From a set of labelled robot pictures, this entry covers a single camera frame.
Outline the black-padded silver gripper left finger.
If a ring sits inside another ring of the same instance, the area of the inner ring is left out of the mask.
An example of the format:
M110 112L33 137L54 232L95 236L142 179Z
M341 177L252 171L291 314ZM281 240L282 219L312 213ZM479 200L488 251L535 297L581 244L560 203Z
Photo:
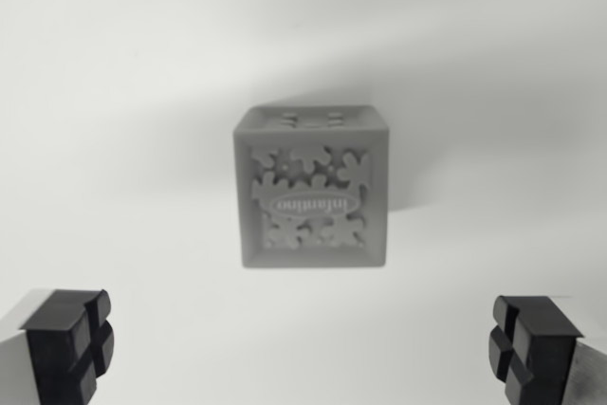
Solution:
M35 288L1 319L3 404L88 404L115 346L105 290Z

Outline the black-padded silver gripper right finger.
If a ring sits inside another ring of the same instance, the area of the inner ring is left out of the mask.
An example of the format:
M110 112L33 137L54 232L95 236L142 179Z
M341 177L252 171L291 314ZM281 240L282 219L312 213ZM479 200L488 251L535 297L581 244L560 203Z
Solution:
M501 295L493 318L488 359L509 403L606 402L604 301Z

